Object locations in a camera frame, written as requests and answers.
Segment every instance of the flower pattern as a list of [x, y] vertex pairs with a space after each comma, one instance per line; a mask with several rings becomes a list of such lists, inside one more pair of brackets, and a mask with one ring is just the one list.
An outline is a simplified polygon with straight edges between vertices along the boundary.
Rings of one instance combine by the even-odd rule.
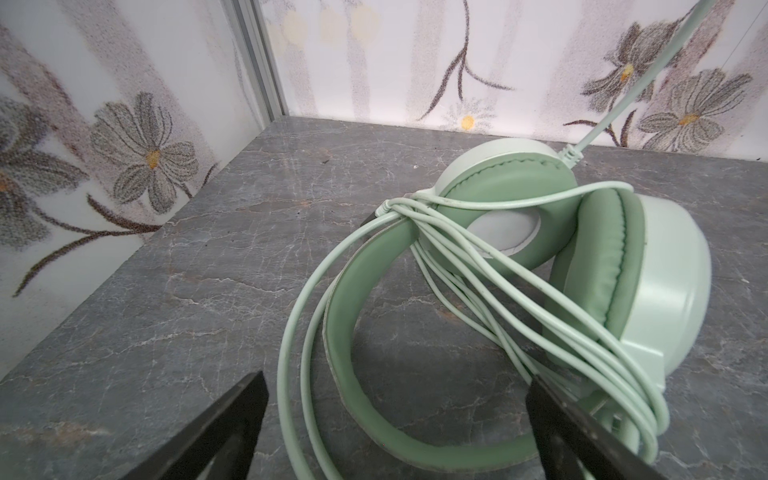
[[186, 189], [199, 167], [192, 142], [169, 144], [174, 124], [168, 110], [153, 105], [147, 92], [136, 95], [134, 110], [108, 102], [96, 112], [91, 131], [94, 149], [125, 167], [114, 182], [113, 196], [121, 204], [148, 192], [152, 208], [167, 213], [176, 203], [176, 186]]
[[493, 108], [483, 100], [473, 98], [451, 105], [443, 115], [444, 130], [486, 133], [496, 118]]
[[[605, 60], [613, 64], [614, 70], [606, 77], [584, 84], [581, 94], [591, 97], [590, 110], [606, 111], [622, 92], [632, 88], [667, 45], [679, 23], [656, 22], [646, 28], [640, 28], [637, 22], [633, 23], [617, 47], [605, 57]], [[654, 83], [651, 82], [638, 100], [650, 100], [653, 92]]]
[[[453, 58], [453, 60], [451, 60], [451, 63], [448, 65], [448, 68], [446, 68], [445, 73], [442, 76], [442, 82], [440, 83], [440, 87], [438, 88], [435, 96], [432, 98], [432, 102], [429, 104], [429, 108], [427, 108], [427, 111], [421, 117], [416, 119], [417, 121], [424, 120], [424, 118], [426, 118], [427, 115], [429, 115], [433, 110], [435, 110], [435, 107], [437, 107], [437, 104], [440, 102], [440, 99], [445, 94], [445, 89], [448, 87], [448, 82], [451, 79], [451, 75], [453, 75], [454, 70], [458, 72], [456, 74], [456, 93], [458, 93], [458, 100], [461, 102], [464, 101], [464, 87], [463, 87], [464, 73], [469, 75], [470, 78], [474, 78], [476, 81], [480, 82], [483, 85], [487, 85], [490, 88], [494, 88], [496, 90], [507, 90], [507, 91], [514, 90], [514, 88], [512, 87], [507, 87], [502, 84], [498, 84], [494, 81], [486, 80], [485, 78], [476, 74], [469, 67], [469, 62], [467, 60], [467, 52], [469, 52], [469, 3], [467, 2], [467, 0], [464, 0], [464, 48], [459, 50], [458, 54]], [[471, 129], [472, 129], [471, 125], [469, 126], [469, 128], [463, 128], [463, 130], [465, 131], [468, 131]]]
[[723, 83], [719, 68], [704, 70], [676, 84], [670, 92], [669, 111], [648, 115], [637, 128], [655, 134], [645, 150], [697, 153], [724, 131], [711, 118], [733, 110], [744, 99], [742, 87], [752, 81], [741, 74]]
[[33, 215], [33, 197], [72, 190], [87, 174], [36, 147], [48, 133], [42, 115], [0, 98], [0, 243], [17, 249], [43, 240], [48, 228]]

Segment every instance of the yellow flower center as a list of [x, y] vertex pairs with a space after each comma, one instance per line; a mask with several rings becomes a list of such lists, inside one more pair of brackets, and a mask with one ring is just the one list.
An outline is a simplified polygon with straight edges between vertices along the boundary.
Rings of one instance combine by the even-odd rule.
[[695, 122], [699, 119], [699, 115], [696, 114], [688, 114], [685, 117], [682, 118], [682, 120], [678, 121], [678, 125], [688, 125], [690, 123]]
[[160, 160], [160, 151], [159, 150], [152, 150], [150, 153], [147, 154], [146, 157], [144, 157], [144, 161], [147, 162], [147, 165], [149, 165], [149, 168], [153, 169], [157, 166], [157, 162]]
[[467, 115], [462, 118], [462, 128], [464, 130], [471, 130], [475, 126], [475, 119], [471, 115]]
[[626, 67], [624, 67], [624, 70], [621, 72], [621, 83], [624, 83], [627, 81], [629, 77], [632, 76], [634, 73], [634, 65], [631, 63], [628, 63]]

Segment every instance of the gray marble surface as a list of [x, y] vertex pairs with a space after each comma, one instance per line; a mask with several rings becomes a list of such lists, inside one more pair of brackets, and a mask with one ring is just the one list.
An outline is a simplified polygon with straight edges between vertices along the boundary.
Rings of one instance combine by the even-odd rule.
[[[431, 185], [490, 139], [273, 123], [0, 382], [0, 477], [119, 478], [263, 369], [273, 396], [250, 477], [292, 478], [275, 372], [305, 279], [378, 203]], [[672, 423], [658, 469], [670, 478], [768, 477], [768, 164], [591, 147], [575, 173], [679, 202], [710, 241], [710, 307], [668, 379]], [[438, 308], [411, 257], [397, 261], [361, 318], [356, 372], [390, 422], [441, 445], [529, 429], [525, 384], [490, 342]], [[321, 344], [313, 368], [320, 429], [346, 478], [543, 477], [535, 460], [477, 475], [404, 465], [346, 414]]]

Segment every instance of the white wall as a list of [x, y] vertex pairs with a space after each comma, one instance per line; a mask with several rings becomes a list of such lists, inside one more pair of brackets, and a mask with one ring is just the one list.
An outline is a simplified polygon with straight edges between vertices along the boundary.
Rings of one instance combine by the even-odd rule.
[[[462, 0], [262, 0], [290, 113], [576, 142], [589, 127], [565, 124], [600, 120], [602, 113], [591, 111], [591, 97], [581, 92], [587, 81], [604, 78], [616, 68], [604, 57], [622, 35], [633, 22], [643, 29], [655, 22], [674, 22], [686, 15], [695, 0], [467, 3], [466, 62], [481, 78], [514, 90], [491, 88], [464, 71], [462, 101], [457, 67], [434, 110], [422, 118], [452, 59], [463, 48]], [[661, 74], [652, 98], [637, 102], [627, 112], [637, 110], [627, 125], [628, 147], [642, 148], [654, 136], [638, 126], [652, 114], [670, 111], [674, 85], [702, 70], [719, 68], [725, 74], [719, 88], [739, 75], [751, 77], [727, 98], [738, 105], [703, 115], [698, 122], [689, 117], [687, 126], [670, 125], [674, 130], [670, 137], [676, 141], [659, 145], [670, 151], [766, 159], [768, 8], [764, 6], [764, 0], [715, 4], [681, 52], [677, 66]], [[634, 78], [638, 72], [635, 68]], [[709, 97], [716, 93], [717, 88], [708, 92]], [[690, 113], [696, 112], [681, 112], [678, 121]], [[619, 144], [627, 114], [614, 123]], [[695, 128], [701, 139], [703, 127], [710, 128], [704, 142], [683, 135]], [[608, 134], [595, 143], [614, 144]]]
[[[219, 0], [11, 0], [0, 2], [0, 36], [1, 378], [151, 235], [130, 233], [129, 221], [168, 220], [187, 202], [184, 189], [194, 195], [266, 122]], [[140, 94], [151, 96], [151, 114], [137, 112]], [[154, 168], [147, 160], [154, 147], [110, 158], [94, 142], [96, 114], [108, 102], [136, 122], [151, 115], [173, 122], [155, 142]], [[175, 176], [174, 148], [184, 149], [186, 162]], [[147, 184], [132, 187], [144, 190], [136, 200], [116, 195], [132, 165], [179, 184], [158, 194], [166, 204], [152, 204]], [[92, 235], [83, 230], [110, 233], [78, 246]], [[67, 245], [74, 248], [19, 291], [35, 264]]]

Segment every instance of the cable strain relief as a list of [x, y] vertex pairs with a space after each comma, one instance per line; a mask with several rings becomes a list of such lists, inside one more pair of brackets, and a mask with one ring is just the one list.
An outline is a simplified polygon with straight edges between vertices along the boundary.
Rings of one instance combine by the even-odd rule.
[[376, 208], [376, 216], [381, 217], [383, 214], [388, 214], [392, 211], [392, 206], [389, 205], [389, 200], [384, 200], [381, 205]]
[[576, 150], [573, 145], [566, 144], [565, 147], [563, 147], [562, 150], [560, 150], [560, 160], [563, 161], [563, 163], [568, 168], [573, 168], [576, 166], [576, 164], [584, 158], [584, 155]]

